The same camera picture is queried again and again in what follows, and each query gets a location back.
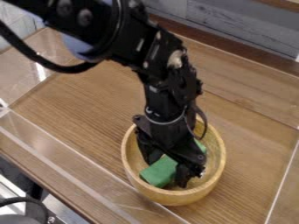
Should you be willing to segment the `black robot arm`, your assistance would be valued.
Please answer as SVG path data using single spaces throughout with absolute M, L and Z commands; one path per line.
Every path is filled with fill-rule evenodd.
M 0 20 L 0 37 L 34 62 L 63 74 L 79 74 L 102 61 L 130 67 L 145 85 L 145 113 L 134 117 L 138 146 L 153 165 L 175 162 L 173 181 L 185 188 L 206 170 L 207 156 L 194 134 L 202 80 L 183 41 L 149 17 L 142 0 L 4 0 L 35 15 L 65 36 L 78 65 L 46 59 Z

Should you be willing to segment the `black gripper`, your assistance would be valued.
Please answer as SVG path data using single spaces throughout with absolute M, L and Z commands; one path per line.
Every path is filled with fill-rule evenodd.
M 202 140 L 209 130 L 205 113 L 197 106 L 202 87 L 155 87 L 145 85 L 145 113 L 134 116 L 137 142 L 149 165 L 163 156 L 162 150 L 170 150 L 187 144 L 193 138 Z M 201 178 L 205 166 L 178 164 L 175 184 L 186 188 L 193 178 Z

